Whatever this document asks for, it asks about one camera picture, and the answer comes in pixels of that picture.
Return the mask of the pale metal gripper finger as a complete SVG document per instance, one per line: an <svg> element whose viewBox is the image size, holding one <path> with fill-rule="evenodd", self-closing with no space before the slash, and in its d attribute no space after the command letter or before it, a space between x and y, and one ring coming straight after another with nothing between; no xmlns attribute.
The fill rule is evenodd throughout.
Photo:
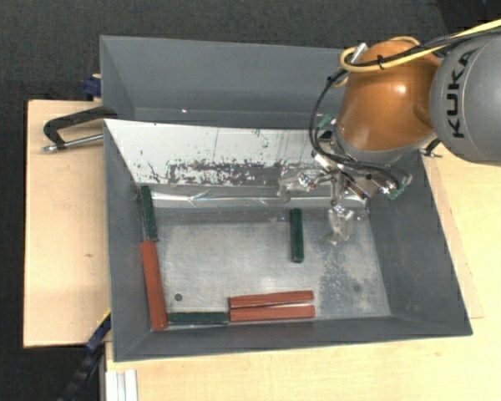
<svg viewBox="0 0 501 401"><path fill-rule="evenodd" d="M325 242L335 246L338 243L348 241L353 233L356 220L355 211L337 204L327 211L327 218L330 232L325 235Z"/></svg>
<svg viewBox="0 0 501 401"><path fill-rule="evenodd" d="M309 193L316 189L316 182L304 171L288 172L278 179L277 197L281 203L291 200L294 192Z"/></svg>

